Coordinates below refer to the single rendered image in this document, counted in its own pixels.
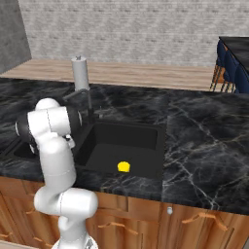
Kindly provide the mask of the wooden false drawer front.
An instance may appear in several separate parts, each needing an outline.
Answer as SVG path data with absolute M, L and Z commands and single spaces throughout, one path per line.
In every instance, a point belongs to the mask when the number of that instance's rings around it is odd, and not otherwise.
M 99 207 L 102 209 L 128 211 L 128 197 L 96 192 Z

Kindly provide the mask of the white paper towel roll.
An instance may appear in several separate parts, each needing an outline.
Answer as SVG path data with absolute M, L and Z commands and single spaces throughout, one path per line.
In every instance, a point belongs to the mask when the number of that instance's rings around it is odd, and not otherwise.
M 89 75 L 87 59 L 81 55 L 71 59 L 75 90 L 89 90 Z

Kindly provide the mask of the small yellow object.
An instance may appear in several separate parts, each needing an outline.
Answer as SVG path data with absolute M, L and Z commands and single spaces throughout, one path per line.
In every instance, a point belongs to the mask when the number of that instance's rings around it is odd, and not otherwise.
M 130 164 L 127 161 L 120 161 L 118 163 L 118 170 L 120 172 L 129 172 L 130 171 Z

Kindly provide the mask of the black double basin sink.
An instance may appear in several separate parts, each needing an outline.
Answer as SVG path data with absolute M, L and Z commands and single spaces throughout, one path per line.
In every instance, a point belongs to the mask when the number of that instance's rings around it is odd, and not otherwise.
M 131 124 L 98 120 L 82 123 L 72 134 L 74 164 L 96 172 L 124 174 L 150 179 L 162 178 L 165 127 L 155 124 Z M 3 152 L 13 160 L 40 162 L 39 153 L 33 153 L 21 138 Z M 118 163 L 127 161 L 129 172 L 120 172 Z

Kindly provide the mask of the dark grey sink tap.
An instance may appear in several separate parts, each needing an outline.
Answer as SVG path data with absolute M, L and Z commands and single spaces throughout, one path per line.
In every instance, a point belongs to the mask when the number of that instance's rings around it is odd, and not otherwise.
M 90 90 L 89 89 L 78 89 L 68 95 L 65 95 L 62 97 L 62 99 L 64 101 L 67 101 L 77 95 L 80 95 L 82 93 L 85 93 L 87 95 L 88 98 L 88 119 L 89 119 L 89 123 L 93 124 L 96 120 L 102 120 L 103 119 L 103 114 L 99 113 L 96 114 L 93 110 L 93 106 L 92 106 L 92 101 L 91 101 L 91 96 L 90 96 Z

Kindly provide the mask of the wooden cupboard door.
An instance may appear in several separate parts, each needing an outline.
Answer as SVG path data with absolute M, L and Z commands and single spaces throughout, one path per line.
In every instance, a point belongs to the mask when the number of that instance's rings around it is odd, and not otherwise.
M 98 227 L 98 225 L 109 222 L 124 224 L 128 228 L 138 231 L 138 235 L 133 235 L 120 227 L 111 226 L 104 229 Z M 97 212 L 93 217 L 87 219 L 86 225 L 99 249 L 137 249 L 140 242 L 137 220 Z
M 41 238 L 52 245 L 59 239 L 56 216 L 49 216 L 37 210 L 32 215 L 25 214 L 25 211 L 34 207 L 34 196 L 43 186 L 43 182 L 0 176 L 0 195 L 19 232 L 20 242 L 38 249 L 42 248 L 33 237 Z
M 172 207 L 171 215 L 167 207 Z M 229 229 L 222 231 L 214 220 L 206 218 L 182 223 L 199 212 L 220 217 Z M 248 238 L 249 216 L 179 204 L 161 205 L 158 249 L 243 249 Z

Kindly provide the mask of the blue chair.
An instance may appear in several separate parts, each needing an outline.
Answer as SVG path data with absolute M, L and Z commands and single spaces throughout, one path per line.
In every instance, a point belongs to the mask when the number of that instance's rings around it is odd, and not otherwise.
M 249 74 L 241 65 L 236 67 L 234 82 L 239 93 L 249 93 Z
M 234 90 L 234 77 L 235 71 L 239 62 L 232 55 L 230 51 L 226 51 L 225 55 L 225 73 L 223 75 L 224 83 L 222 86 L 222 90 L 227 92 L 229 89 Z
M 219 41 L 217 45 L 217 59 L 216 59 L 214 74 L 210 85 L 210 90 L 212 91 L 216 89 L 222 70 L 225 68 L 226 51 L 227 50 L 225 48 L 224 43 L 222 41 Z

